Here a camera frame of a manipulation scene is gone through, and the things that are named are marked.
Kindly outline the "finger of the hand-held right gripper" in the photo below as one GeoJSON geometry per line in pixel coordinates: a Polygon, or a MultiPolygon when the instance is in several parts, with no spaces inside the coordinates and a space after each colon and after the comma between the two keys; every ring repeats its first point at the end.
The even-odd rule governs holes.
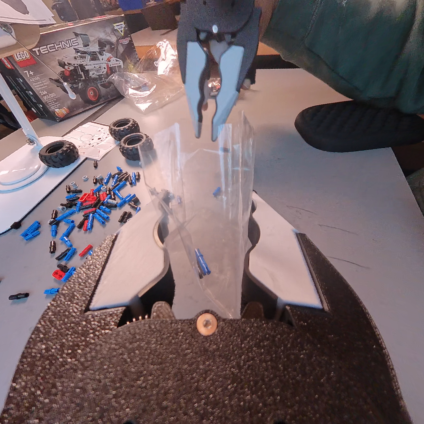
{"type": "Polygon", "coordinates": [[[220,126],[225,124],[239,96],[237,85],[243,59],[242,48],[228,48],[220,57],[220,91],[216,96],[216,111],[212,119],[212,140],[218,138],[220,126]]]}
{"type": "Polygon", "coordinates": [[[205,100],[205,84],[210,76],[209,56],[199,42],[187,43],[185,93],[193,124],[199,138],[202,130],[202,106],[205,100]]]}

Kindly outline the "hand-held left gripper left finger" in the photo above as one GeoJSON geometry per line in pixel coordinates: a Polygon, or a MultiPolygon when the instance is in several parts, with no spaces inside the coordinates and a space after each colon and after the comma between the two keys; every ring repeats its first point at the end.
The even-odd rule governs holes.
{"type": "Polygon", "coordinates": [[[175,282],[162,241],[165,218],[155,206],[145,206],[116,233],[90,310],[130,307],[150,312],[153,304],[172,306],[175,282]]]}

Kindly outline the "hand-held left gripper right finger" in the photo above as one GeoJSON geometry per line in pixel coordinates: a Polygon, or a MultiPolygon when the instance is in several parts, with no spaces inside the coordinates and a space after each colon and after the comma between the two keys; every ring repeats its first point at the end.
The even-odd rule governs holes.
{"type": "Polygon", "coordinates": [[[299,232],[257,193],[248,223],[247,275],[283,305],[323,309],[299,232]]]}

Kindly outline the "small cluster of toy pins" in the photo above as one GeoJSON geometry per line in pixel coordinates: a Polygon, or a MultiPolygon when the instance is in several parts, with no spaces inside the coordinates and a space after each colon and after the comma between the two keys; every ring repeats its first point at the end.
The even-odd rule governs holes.
{"type": "Polygon", "coordinates": [[[209,275],[211,273],[209,266],[198,248],[195,249],[195,258],[199,269],[199,277],[203,278],[204,276],[209,275]]]}

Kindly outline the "large pile of toy pins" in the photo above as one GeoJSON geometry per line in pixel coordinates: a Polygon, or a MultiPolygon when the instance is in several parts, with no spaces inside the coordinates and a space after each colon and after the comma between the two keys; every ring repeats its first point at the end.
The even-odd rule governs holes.
{"type": "Polygon", "coordinates": [[[140,180],[139,171],[129,172],[117,166],[116,172],[109,172],[106,177],[94,176],[94,187],[90,190],[79,189],[75,183],[66,186],[65,203],[54,209],[47,221],[51,236],[49,254],[57,254],[54,258],[56,268],[52,273],[55,280],[67,282],[76,271],[76,267],[68,266],[68,263],[77,255],[84,259],[93,254],[92,244],[79,248],[72,242],[72,235],[91,233],[94,225],[105,227],[115,210],[124,209],[118,218],[119,224],[126,223],[140,211],[137,195],[122,193],[126,187],[135,188],[140,180]],[[65,246],[65,249],[57,253],[60,246],[65,246]]]}

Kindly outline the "clear plastic bag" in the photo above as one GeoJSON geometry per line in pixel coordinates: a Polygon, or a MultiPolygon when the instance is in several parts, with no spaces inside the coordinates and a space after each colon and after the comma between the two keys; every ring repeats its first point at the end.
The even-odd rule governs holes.
{"type": "Polygon", "coordinates": [[[215,142],[183,135],[180,125],[153,136],[140,151],[146,187],[165,213],[165,245],[175,265],[193,269],[194,281],[226,318],[240,317],[242,275],[248,249],[255,142],[244,111],[220,126],[215,142]],[[199,277],[198,248],[211,273],[199,277]]]}
{"type": "Polygon", "coordinates": [[[133,66],[108,78],[117,90],[148,114],[184,95],[175,44],[162,40],[133,66]]]}

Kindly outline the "person's right forearm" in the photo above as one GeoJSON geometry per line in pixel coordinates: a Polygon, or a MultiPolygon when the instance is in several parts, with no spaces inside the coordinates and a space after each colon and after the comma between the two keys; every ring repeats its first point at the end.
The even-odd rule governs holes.
{"type": "Polygon", "coordinates": [[[261,42],[347,98],[423,114],[423,1],[282,0],[261,42]]]}

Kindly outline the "grey desk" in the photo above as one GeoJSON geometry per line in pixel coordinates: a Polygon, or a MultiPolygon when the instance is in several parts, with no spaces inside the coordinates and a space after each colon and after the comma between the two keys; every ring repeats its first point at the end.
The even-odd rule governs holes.
{"type": "MultiPolygon", "coordinates": [[[[414,423],[423,423],[423,216],[392,150],[327,153],[307,145],[294,128],[297,114],[344,98],[303,70],[258,70],[242,95],[233,112],[243,110],[255,130],[254,189],[356,291],[384,339],[414,423]]],[[[84,119],[109,124],[129,116],[151,136],[176,121],[193,135],[184,95],[148,115],[124,98],[61,123],[32,125],[38,135],[62,136],[84,119]]],[[[22,229],[1,235],[1,411],[19,357],[52,298],[44,290],[57,286],[45,223],[65,184],[22,229]],[[43,232],[26,243],[19,234],[35,220],[43,232]],[[26,299],[8,299],[24,292],[26,299]]]]}

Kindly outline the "white desk lamp stand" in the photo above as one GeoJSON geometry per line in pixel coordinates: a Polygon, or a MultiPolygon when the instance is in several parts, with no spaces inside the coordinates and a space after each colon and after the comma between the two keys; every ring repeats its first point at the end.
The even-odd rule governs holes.
{"type": "MultiPolygon", "coordinates": [[[[55,23],[47,1],[1,1],[1,59],[32,48],[40,39],[40,26],[55,23]]],[[[85,159],[60,169],[47,167],[39,152],[61,136],[38,137],[1,75],[1,97],[21,125],[25,144],[1,160],[1,235],[18,229],[24,218],[85,159]]]]}

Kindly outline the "crumpled clear plastic bag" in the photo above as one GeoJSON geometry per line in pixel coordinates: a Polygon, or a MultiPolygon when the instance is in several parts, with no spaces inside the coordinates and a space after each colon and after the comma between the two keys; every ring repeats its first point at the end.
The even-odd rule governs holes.
{"type": "Polygon", "coordinates": [[[175,44],[162,40],[133,66],[108,78],[117,90],[148,114],[184,95],[175,44]]]}

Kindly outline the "black toy tyre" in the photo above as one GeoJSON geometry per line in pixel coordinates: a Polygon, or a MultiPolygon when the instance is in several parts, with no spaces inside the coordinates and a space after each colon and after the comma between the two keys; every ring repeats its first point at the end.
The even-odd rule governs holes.
{"type": "Polygon", "coordinates": [[[119,144],[122,156],[130,161],[140,161],[140,151],[151,151],[154,144],[150,136],[145,133],[133,133],[126,135],[119,144]]]}
{"type": "Polygon", "coordinates": [[[39,151],[39,159],[47,167],[62,168],[74,163],[79,157],[78,148],[68,140],[57,140],[39,151]]]}
{"type": "Polygon", "coordinates": [[[109,125],[109,134],[116,141],[121,141],[126,135],[139,133],[140,126],[133,118],[121,118],[109,125]]]}

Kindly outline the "white sticker sheet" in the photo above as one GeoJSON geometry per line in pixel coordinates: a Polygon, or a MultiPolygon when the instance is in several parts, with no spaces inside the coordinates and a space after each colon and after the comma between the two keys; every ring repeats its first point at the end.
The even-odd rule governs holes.
{"type": "Polygon", "coordinates": [[[109,126],[97,122],[88,122],[64,136],[78,149],[79,155],[93,160],[101,160],[117,144],[109,133],[109,126]]]}

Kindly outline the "toy truck set box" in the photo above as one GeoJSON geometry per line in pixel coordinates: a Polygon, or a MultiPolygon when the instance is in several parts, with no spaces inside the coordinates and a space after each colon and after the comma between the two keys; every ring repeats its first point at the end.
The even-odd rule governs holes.
{"type": "Polygon", "coordinates": [[[124,15],[42,29],[35,47],[1,59],[1,74],[38,118],[62,121],[120,96],[117,73],[139,57],[124,15]]]}

